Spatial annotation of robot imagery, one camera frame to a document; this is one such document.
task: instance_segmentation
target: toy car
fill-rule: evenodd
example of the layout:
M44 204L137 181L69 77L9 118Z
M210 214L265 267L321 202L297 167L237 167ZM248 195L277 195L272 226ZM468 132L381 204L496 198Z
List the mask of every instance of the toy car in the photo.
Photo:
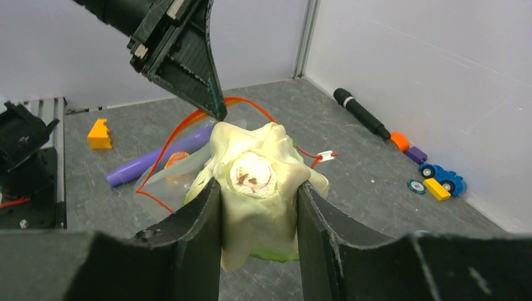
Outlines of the toy car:
M467 184L463 177L458 176L454 171L446 171L439 165L421 164L419 171L425 179L433 177L452 196L461 196L467 190Z

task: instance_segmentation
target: white wall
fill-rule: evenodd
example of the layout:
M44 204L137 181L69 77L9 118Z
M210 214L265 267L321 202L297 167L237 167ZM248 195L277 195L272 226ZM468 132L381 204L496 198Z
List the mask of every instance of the white wall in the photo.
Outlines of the white wall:
M211 42L224 89L292 76L306 0L215 0ZM128 38L71 0L0 3L0 93L84 106L170 96L129 65Z
M306 75L344 87L429 161L462 174L468 202L532 231L532 3L321 1Z

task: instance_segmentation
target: orange toy block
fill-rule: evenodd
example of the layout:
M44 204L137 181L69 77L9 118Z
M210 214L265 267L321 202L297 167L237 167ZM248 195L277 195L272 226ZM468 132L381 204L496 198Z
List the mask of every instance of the orange toy block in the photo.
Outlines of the orange toy block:
M445 201L446 199L450 198L450 193L445 190L443 186L438 183L433 177L430 179L426 179L423 181L423 185L432 193L432 195L438 200L438 201Z
M390 140L397 146L397 149L406 152L410 148L408 139L399 132L391 133Z
M107 119L98 119L94 123L92 130L87 135L88 144L91 149L111 149L110 130L105 123Z

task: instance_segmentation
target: toy car wheel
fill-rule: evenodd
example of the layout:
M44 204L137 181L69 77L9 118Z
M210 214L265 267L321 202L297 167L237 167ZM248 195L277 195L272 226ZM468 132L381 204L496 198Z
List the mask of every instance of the toy car wheel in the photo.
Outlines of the toy car wheel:
M408 182L408 188L417 194L425 194L425 192L427 192L427 188L425 187L425 185L423 185L423 183L421 183L420 181L416 180L410 180Z
M454 186L454 183L451 182L451 181L442 181L440 183L442 185L442 187L447 190L447 192L449 192L450 194L452 194L454 192L454 189L456 188Z
M427 166L427 167L424 167L422 170L421 170L421 175L426 178L426 179L430 179L431 177L434 177L434 174L436 172L434 171L434 168L430 167L430 166Z

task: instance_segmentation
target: yellow toy block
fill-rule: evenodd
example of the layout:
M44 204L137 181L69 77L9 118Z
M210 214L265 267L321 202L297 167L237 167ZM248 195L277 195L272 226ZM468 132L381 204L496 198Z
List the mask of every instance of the yellow toy block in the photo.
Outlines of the yellow toy block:
M445 201L446 199L450 198L450 193L445 190L445 188L441 186L440 183L438 183L438 181L436 181L433 177L424 180L423 185L425 185L428 191L430 191L430 193L432 193L432 195L436 197L438 201Z
M110 130L105 126L107 119L98 119L94 123L92 130L87 135L88 144L91 149L111 149Z

